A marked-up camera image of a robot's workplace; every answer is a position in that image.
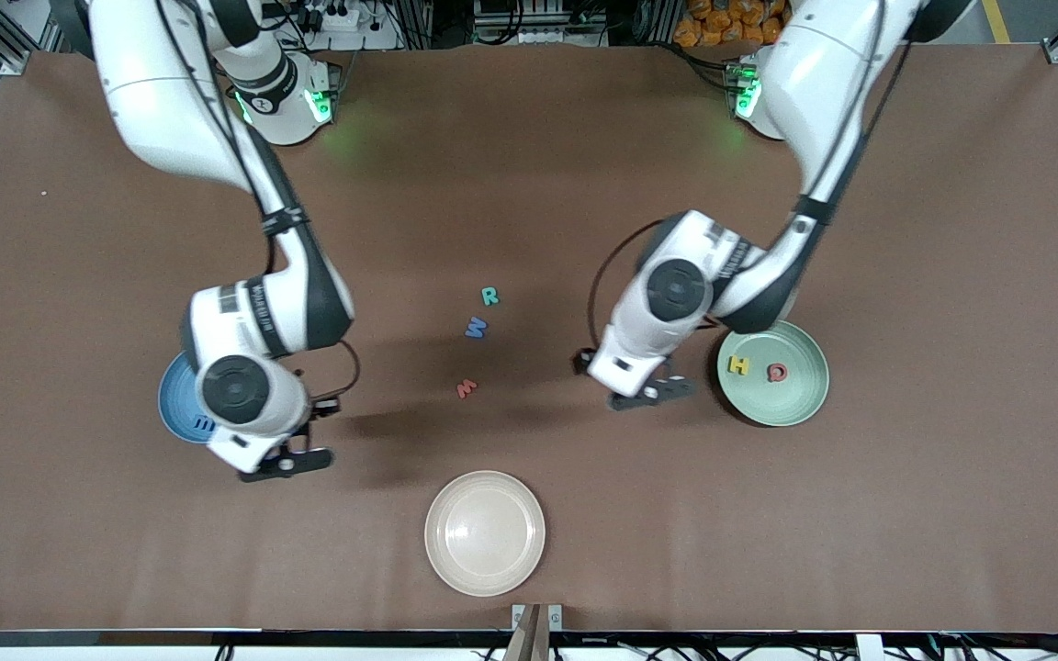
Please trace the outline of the blue plate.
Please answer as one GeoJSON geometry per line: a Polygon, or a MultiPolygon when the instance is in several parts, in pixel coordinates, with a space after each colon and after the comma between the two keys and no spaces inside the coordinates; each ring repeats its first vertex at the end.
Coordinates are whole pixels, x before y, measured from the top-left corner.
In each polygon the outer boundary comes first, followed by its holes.
{"type": "Polygon", "coordinates": [[[205,446],[209,434],[194,428],[196,417],[208,417],[195,393],[195,372],[187,355],[180,353],[165,368],[158,388],[158,410],[165,428],[186,443],[205,446]]]}

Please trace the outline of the green plate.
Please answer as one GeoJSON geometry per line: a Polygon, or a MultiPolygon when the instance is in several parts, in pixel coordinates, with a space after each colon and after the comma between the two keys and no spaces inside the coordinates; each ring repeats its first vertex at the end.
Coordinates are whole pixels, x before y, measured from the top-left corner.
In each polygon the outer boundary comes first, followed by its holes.
{"type": "Polygon", "coordinates": [[[809,420],[827,400],[829,369],[819,344],[801,327],[776,322],[759,333],[730,331],[719,343],[714,374],[723,401],[738,417],[765,427],[789,427],[809,420]],[[750,360],[750,372],[727,372],[729,355],[750,360]],[[767,380],[769,364],[782,363],[789,377],[767,380]]]}

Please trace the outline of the orange packaged items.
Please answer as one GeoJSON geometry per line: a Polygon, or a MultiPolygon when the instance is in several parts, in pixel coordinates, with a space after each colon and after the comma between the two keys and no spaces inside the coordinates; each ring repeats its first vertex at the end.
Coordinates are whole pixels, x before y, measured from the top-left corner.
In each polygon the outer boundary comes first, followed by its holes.
{"type": "Polygon", "coordinates": [[[771,45],[794,17],[794,0],[683,0],[672,30],[676,45],[746,41],[771,45]]]}

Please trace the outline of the white power strip with plugs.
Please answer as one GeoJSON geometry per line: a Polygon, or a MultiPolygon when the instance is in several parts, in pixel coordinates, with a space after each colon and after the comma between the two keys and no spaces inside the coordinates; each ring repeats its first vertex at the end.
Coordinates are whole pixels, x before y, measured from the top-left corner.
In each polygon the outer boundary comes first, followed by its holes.
{"type": "Polygon", "coordinates": [[[377,32],[381,13],[366,0],[289,0],[290,16],[305,34],[377,32]]]}

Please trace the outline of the beige plate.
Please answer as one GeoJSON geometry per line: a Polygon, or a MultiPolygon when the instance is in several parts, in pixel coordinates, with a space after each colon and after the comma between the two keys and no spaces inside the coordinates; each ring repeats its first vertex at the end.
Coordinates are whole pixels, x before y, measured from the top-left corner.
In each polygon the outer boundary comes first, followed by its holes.
{"type": "Polygon", "coordinates": [[[430,565],[446,586],[467,596],[500,596],[539,568],[545,511],[519,478],[474,470],[433,498],[423,537],[430,565]]]}

